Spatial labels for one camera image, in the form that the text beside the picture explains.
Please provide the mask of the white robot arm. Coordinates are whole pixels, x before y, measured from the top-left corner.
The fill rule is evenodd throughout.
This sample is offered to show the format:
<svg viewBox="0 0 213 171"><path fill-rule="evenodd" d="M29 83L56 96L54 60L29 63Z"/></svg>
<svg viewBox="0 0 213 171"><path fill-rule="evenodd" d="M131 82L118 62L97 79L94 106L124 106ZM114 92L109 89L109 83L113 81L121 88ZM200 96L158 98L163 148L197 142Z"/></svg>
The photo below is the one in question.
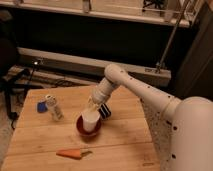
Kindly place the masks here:
<svg viewBox="0 0 213 171"><path fill-rule="evenodd" d="M213 101L199 96L181 100L109 64L89 97L89 105L99 108L120 85L172 124L170 171L213 171Z"/></svg>

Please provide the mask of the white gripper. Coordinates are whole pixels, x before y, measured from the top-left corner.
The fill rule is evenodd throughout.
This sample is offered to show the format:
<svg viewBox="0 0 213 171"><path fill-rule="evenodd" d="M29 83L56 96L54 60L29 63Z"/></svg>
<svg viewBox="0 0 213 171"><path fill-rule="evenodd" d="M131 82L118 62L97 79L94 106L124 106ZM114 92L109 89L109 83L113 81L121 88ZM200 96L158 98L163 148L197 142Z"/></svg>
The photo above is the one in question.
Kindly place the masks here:
<svg viewBox="0 0 213 171"><path fill-rule="evenodd" d="M101 104L107 102L112 92L117 88L118 86L115 83L103 78L93 89L91 94L92 99L88 99L87 108L89 110L95 109L95 111L98 111L101 108Z"/></svg>

